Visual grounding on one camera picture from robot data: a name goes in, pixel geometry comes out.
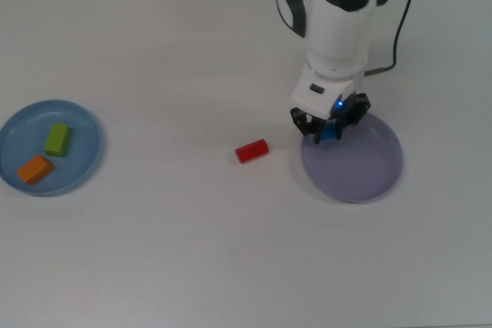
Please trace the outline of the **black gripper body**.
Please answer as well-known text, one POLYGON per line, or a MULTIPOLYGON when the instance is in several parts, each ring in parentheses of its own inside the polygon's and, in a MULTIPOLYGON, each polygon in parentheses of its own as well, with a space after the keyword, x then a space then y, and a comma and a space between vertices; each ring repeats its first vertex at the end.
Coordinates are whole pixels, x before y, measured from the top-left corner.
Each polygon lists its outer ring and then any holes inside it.
POLYGON ((356 125, 358 123, 356 107, 356 94, 351 94, 344 100, 340 97, 331 108, 329 121, 334 123, 336 129, 356 125))

